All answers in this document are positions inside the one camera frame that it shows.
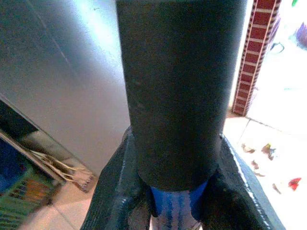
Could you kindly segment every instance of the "green plastic basket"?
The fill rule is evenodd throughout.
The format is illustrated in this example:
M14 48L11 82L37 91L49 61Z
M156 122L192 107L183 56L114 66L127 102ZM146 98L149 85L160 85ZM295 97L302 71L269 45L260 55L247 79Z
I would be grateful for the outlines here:
M24 219L40 207L54 190L52 180L29 163L19 180L0 196L0 230L15 230Z

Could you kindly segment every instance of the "brick column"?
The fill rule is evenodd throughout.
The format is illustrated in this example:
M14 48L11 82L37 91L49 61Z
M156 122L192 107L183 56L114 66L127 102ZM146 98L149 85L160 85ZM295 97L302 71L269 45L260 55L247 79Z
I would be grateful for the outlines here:
M236 87L233 112L245 116L268 44L276 33L281 0L254 0Z

